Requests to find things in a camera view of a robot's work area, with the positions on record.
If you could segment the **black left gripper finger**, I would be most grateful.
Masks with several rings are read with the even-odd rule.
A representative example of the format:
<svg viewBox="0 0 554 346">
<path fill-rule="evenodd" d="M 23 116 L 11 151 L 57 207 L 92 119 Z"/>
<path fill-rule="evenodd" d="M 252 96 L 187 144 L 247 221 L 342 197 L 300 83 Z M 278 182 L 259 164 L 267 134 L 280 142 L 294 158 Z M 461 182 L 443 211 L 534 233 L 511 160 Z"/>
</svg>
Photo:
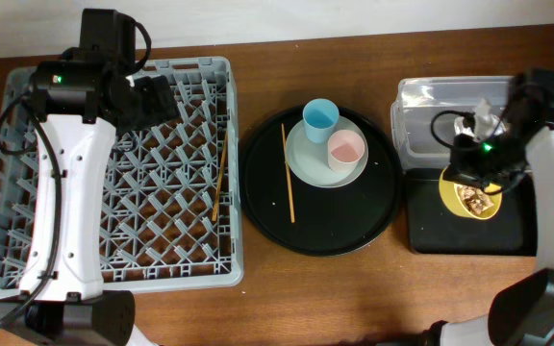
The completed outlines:
<svg viewBox="0 0 554 346">
<path fill-rule="evenodd" d="M 142 77 L 134 80 L 131 101 L 118 117 L 116 134 L 122 136 L 130 131 L 141 131 L 160 124 L 161 109 L 158 79 Z"/>
<path fill-rule="evenodd" d="M 177 102 L 165 76 L 149 79 L 146 101 L 150 126 L 161 125 L 179 116 Z"/>
</svg>

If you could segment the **food scraps pile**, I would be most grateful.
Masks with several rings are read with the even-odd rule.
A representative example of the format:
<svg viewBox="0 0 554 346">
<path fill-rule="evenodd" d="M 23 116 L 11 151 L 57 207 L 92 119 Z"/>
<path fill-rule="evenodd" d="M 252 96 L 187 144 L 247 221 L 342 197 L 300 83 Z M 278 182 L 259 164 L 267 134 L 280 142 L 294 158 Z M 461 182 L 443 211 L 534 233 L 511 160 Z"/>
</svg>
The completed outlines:
<svg viewBox="0 0 554 346">
<path fill-rule="evenodd" d="M 491 198 L 479 188 L 456 185 L 456 193 L 460 202 L 475 215 L 481 215 L 494 206 Z"/>
</svg>

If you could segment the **white tissue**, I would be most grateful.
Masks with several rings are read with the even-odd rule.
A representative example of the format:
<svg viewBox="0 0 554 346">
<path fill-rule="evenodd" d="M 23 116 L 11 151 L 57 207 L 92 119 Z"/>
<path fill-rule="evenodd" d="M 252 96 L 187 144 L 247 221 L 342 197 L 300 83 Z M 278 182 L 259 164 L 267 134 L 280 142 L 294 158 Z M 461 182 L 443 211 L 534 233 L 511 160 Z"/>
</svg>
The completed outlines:
<svg viewBox="0 0 554 346">
<path fill-rule="evenodd" d="M 473 115 L 460 115 L 454 120 L 455 134 L 469 136 L 474 142 L 480 143 L 505 133 L 506 125 L 492 113 L 491 108 L 492 104 L 488 99 L 481 99 L 472 109 Z"/>
</svg>

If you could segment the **yellow bowl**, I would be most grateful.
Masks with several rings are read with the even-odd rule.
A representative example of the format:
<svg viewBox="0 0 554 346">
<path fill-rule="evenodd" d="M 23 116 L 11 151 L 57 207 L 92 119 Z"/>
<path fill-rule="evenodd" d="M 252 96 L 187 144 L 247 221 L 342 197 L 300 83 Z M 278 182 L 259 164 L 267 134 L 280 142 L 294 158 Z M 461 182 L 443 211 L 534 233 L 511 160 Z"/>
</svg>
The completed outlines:
<svg viewBox="0 0 554 346">
<path fill-rule="evenodd" d="M 479 214 L 473 212 L 459 197 L 457 184 L 451 181 L 447 181 L 443 174 L 446 169 L 443 169 L 439 179 L 439 193 L 443 204 L 453 214 L 476 220 L 488 220 L 493 218 L 500 210 L 502 204 L 501 193 L 491 195 L 489 197 L 491 206 Z"/>
</svg>

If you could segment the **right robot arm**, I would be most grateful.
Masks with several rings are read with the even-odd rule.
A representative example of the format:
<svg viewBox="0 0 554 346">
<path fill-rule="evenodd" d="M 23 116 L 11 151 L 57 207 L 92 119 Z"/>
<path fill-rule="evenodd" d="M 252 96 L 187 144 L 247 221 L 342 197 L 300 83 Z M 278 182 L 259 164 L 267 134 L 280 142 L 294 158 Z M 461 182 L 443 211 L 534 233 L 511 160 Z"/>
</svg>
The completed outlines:
<svg viewBox="0 0 554 346">
<path fill-rule="evenodd" d="M 537 217 L 536 270 L 500 291 L 488 314 L 438 321 L 421 339 L 428 345 L 554 345 L 554 72 L 531 69 L 509 82 L 496 119 L 461 111 L 468 131 L 446 142 L 441 179 L 502 194 L 530 177 Z"/>
</svg>

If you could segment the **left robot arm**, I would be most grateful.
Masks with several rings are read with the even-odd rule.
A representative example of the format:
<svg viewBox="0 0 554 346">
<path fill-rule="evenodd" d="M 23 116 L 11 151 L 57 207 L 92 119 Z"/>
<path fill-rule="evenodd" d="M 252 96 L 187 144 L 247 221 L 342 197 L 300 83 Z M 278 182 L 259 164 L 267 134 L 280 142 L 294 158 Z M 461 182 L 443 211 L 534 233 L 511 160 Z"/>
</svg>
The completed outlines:
<svg viewBox="0 0 554 346">
<path fill-rule="evenodd" d="M 42 62 L 16 99 L 37 133 L 38 195 L 19 292 L 0 299 L 0 331 L 40 345 L 144 345 L 132 292 L 107 290 L 99 231 L 115 141 L 179 116 L 164 76 L 144 77 L 144 26 L 86 9 L 79 44 Z"/>
</svg>

